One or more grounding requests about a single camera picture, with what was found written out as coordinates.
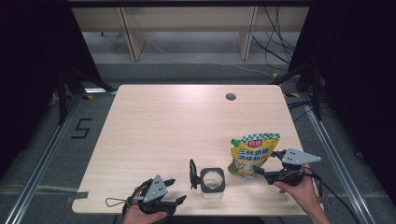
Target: wire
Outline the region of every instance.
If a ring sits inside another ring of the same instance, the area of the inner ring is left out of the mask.
[[[119,201],[120,203],[108,204],[108,200]],[[106,203],[107,207],[114,207],[114,206],[119,205],[121,203],[126,203],[126,200],[116,199],[116,198],[106,198],[105,203]]]
[[[285,172],[284,174],[282,173],[279,175],[279,180],[282,181],[284,178],[286,178],[290,175],[298,174],[300,172],[301,172],[300,170],[296,170],[296,171],[288,171],[288,172]]]
[[[299,117],[297,117],[296,119],[293,120],[293,122],[297,121],[298,119],[300,119],[303,115],[305,115],[306,113],[308,113],[309,111],[312,111],[314,109],[309,109],[307,111],[305,111],[302,115],[300,115]]]
[[[290,103],[288,104],[288,108],[291,111],[294,107],[299,106],[299,105],[306,105],[308,103],[312,103],[312,100],[310,101],[299,101],[299,102],[295,102],[295,103]]]
[[[270,37],[270,39],[268,40],[267,45],[266,45],[265,47],[263,47],[264,49],[268,49],[268,46],[269,46],[269,44],[270,44],[270,41],[271,41],[271,37]],[[273,67],[271,64],[269,64],[269,63],[268,63],[268,60],[267,60],[267,51],[268,51],[268,50],[266,50],[265,53],[264,53],[264,60],[265,60],[265,62],[268,64],[268,66],[270,66],[270,67],[272,67],[272,68],[274,68],[274,69],[277,69],[277,70],[288,71],[288,69]]]
[[[116,215],[115,217],[114,217],[114,220],[113,220],[113,224],[116,224],[117,223],[117,219],[119,218],[119,215]]]
[[[284,60],[283,58],[279,57],[277,54],[275,54],[274,52],[272,52],[271,50],[269,50],[268,48],[266,48],[265,46],[263,46],[257,39],[256,37],[253,35],[253,40],[259,45],[260,48],[264,49],[265,52],[268,51],[269,53],[271,53],[272,55],[276,56],[279,60],[281,60],[284,63],[289,64],[288,61]]]
[[[356,223],[360,224],[358,218],[355,216],[352,209],[344,202],[344,200],[342,200],[340,196],[338,196],[326,183],[324,183],[323,179],[319,175],[317,175],[311,168],[305,167],[305,169],[311,171],[312,175],[306,174],[306,173],[304,173],[304,174],[317,179],[321,185],[323,185],[329,192],[331,192],[334,195],[334,197],[338,201],[340,201],[340,203],[346,208],[346,210],[350,213],[350,215],[352,215],[352,217],[355,219]]]
[[[285,222],[283,221],[283,219],[282,219],[281,217],[278,217],[278,219],[279,219],[279,221],[280,221],[282,224],[285,224]]]
[[[295,47],[294,47],[292,44],[290,44],[288,41],[286,41],[286,40],[282,37],[282,34],[281,34],[281,32],[280,32],[279,7],[276,7],[276,20],[275,20],[275,23],[273,23],[273,20],[271,19],[271,17],[270,17],[270,15],[269,15],[269,13],[268,13],[266,7],[264,7],[264,10],[265,10],[265,13],[267,14],[267,17],[268,17],[268,19],[269,19],[269,21],[271,22],[271,25],[272,25],[272,27],[273,27],[273,31],[272,31],[271,35],[268,35],[268,33],[265,32],[265,33],[270,37],[270,40],[268,41],[267,46],[268,46],[268,44],[269,44],[269,42],[270,42],[271,40],[274,41],[276,44],[282,46],[282,48],[283,48],[283,50],[284,50],[284,52],[285,52],[285,54],[286,54],[286,57],[288,58],[288,61],[290,61],[290,59],[291,59],[291,54],[289,53],[288,49],[295,49]],[[277,43],[277,42],[273,39],[274,33],[276,33],[276,35],[277,35],[277,37],[279,38],[281,44]]]

